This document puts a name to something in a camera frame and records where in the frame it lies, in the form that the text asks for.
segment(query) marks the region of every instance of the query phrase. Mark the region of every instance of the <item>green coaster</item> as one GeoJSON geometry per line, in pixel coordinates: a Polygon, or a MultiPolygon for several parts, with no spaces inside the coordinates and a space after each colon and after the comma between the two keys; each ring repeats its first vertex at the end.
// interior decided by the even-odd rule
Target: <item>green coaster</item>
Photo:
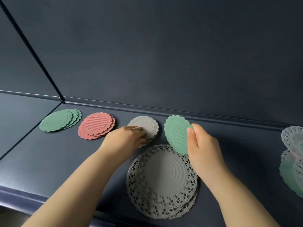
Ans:
{"type": "Polygon", "coordinates": [[[73,110],[76,110],[78,112],[78,117],[77,117],[77,119],[73,123],[68,124],[64,129],[70,128],[71,126],[74,126],[77,122],[80,121],[80,119],[82,117],[82,112],[81,111],[79,111],[77,109],[73,109],[73,110]]]}
{"type": "Polygon", "coordinates": [[[79,113],[75,109],[64,109],[63,111],[69,111],[73,114],[73,118],[71,119],[71,121],[63,128],[63,129],[66,129],[76,121],[76,119],[78,118],[79,113]]]}
{"type": "Polygon", "coordinates": [[[187,154],[187,128],[192,128],[184,117],[172,115],[165,121],[164,131],[167,141],[172,148],[180,153],[187,154]]]}
{"type": "Polygon", "coordinates": [[[72,120],[73,115],[68,110],[56,111],[45,117],[39,127],[42,131],[50,132],[60,130],[72,120]]]}
{"type": "Polygon", "coordinates": [[[283,152],[281,157],[281,164],[279,167],[280,175],[283,181],[289,186],[289,188],[294,191],[299,197],[303,198],[303,191],[296,182],[293,164],[295,158],[292,156],[289,150],[283,152]]]}

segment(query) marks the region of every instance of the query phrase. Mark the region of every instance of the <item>table surface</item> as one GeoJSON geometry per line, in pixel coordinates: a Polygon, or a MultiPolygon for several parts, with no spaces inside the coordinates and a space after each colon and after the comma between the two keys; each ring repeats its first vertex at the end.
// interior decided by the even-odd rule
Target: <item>table surface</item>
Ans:
{"type": "MultiPolygon", "coordinates": [[[[83,118],[95,112],[106,112],[116,118],[117,127],[126,126],[142,113],[96,107],[61,104],[56,110],[79,109],[83,118]]],[[[131,204],[126,191],[126,175],[132,160],[146,148],[168,144],[163,127],[167,116],[150,115],[160,125],[158,137],[136,152],[120,166],[109,180],[97,210],[118,220],[143,221],[158,226],[225,226],[220,207],[205,184],[199,180],[199,194],[193,208],[174,220],[153,220],[143,216],[131,204]]],[[[301,226],[303,199],[283,183],[279,164],[283,145],[280,132],[214,122],[199,123],[218,138],[226,164],[254,193],[281,226],[301,226]]],[[[84,140],[78,136],[77,125],[54,133],[36,127],[0,161],[0,186],[50,197],[73,171],[99,148],[104,138],[84,140]]]]}
{"type": "Polygon", "coordinates": [[[0,93],[0,158],[59,103],[55,100],[0,93]]]}

